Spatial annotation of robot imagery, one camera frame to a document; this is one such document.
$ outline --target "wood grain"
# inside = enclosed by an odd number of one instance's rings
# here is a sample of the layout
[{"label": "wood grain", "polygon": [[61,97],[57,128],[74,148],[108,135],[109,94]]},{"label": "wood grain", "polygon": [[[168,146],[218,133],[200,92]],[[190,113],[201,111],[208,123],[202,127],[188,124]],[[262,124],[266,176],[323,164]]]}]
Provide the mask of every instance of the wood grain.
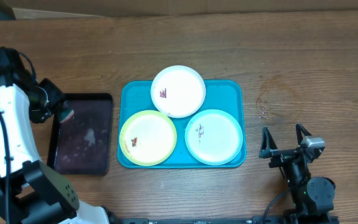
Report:
[{"label": "wood grain", "polygon": [[[279,170],[258,158],[262,127],[269,126],[279,149],[289,149],[301,121],[326,141],[310,170],[335,181],[332,214],[341,223],[358,223],[358,11],[2,21],[2,45],[24,52],[39,79],[48,77],[66,93],[112,94],[109,172],[68,176],[85,202],[120,217],[261,215],[285,189]],[[150,170],[118,163],[122,88],[170,65],[240,84],[248,152],[243,165]],[[51,126],[52,120],[33,125],[44,161]],[[290,207],[287,198],[271,213]]]}]

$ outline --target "blue tray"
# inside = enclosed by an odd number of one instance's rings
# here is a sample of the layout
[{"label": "blue tray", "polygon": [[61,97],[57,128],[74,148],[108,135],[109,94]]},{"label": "blue tray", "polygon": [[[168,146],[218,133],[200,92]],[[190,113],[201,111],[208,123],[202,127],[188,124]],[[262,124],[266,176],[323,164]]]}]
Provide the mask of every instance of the blue tray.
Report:
[{"label": "blue tray", "polygon": [[[240,124],[244,134],[240,153],[232,161],[220,166],[210,166],[197,161],[188,151],[185,143],[185,129],[189,120],[196,114],[186,118],[171,118],[177,129],[177,145],[171,156],[155,166],[139,166],[129,161],[117,146],[118,161],[128,168],[235,168],[240,166],[246,159],[246,132],[244,125],[244,111],[242,109],[242,94],[240,86],[231,80],[205,80],[206,96],[203,105],[196,112],[208,109],[223,110],[231,114]],[[133,114],[143,110],[157,110],[150,96],[152,81],[133,81],[128,83],[122,90],[121,110],[119,114],[119,129]]]}]

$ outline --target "yellow plate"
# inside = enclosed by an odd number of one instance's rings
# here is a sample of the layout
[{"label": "yellow plate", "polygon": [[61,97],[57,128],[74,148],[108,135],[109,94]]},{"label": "yellow plate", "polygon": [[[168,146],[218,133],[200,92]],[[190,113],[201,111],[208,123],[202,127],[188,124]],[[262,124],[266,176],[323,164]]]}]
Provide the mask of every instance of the yellow plate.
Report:
[{"label": "yellow plate", "polygon": [[176,143],[177,131],[171,119],[152,110],[132,115],[119,134],[122,153],[140,166],[163,162],[171,155]]}]

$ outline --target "black tray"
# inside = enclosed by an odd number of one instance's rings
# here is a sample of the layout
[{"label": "black tray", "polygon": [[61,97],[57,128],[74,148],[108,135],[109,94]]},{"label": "black tray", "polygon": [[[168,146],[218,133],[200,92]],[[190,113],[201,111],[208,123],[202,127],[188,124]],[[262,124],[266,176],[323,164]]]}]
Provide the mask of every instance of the black tray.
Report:
[{"label": "black tray", "polygon": [[60,174],[106,174],[112,96],[109,93],[67,93],[65,96],[74,116],[63,124],[56,116],[53,118],[47,165]]}]

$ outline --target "wooden tabletop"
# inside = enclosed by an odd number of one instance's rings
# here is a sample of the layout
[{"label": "wooden tabletop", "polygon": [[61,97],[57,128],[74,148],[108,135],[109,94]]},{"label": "wooden tabletop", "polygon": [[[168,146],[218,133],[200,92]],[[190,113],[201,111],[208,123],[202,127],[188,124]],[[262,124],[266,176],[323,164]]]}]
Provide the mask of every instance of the wooden tabletop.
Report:
[{"label": "wooden tabletop", "polygon": [[[295,124],[326,141],[313,176],[336,183],[341,223],[358,223],[358,11],[1,21],[0,46],[24,52],[65,93],[114,98],[109,172],[71,175],[80,199],[119,217],[240,218],[286,189],[259,159],[262,128],[296,147]],[[117,161],[121,90],[171,65],[240,84],[247,159],[236,169],[126,169]],[[46,161],[52,120],[33,125]],[[277,202],[271,214],[291,208]]]}]

